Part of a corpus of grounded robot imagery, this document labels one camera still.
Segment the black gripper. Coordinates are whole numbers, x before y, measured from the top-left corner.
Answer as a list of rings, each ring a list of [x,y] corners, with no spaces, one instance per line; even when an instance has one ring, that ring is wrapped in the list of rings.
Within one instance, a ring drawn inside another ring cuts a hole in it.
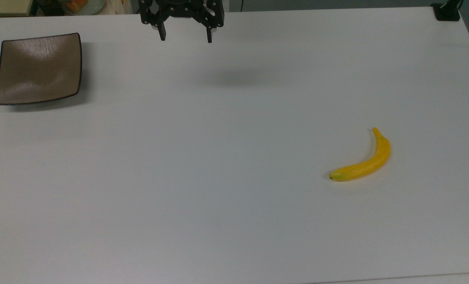
[[[207,31],[207,42],[213,41],[213,30],[224,26],[222,1],[203,0],[157,0],[157,13],[151,11],[152,4],[139,4],[139,14],[143,24],[157,28],[160,39],[166,39],[164,22],[169,17],[193,18]]]

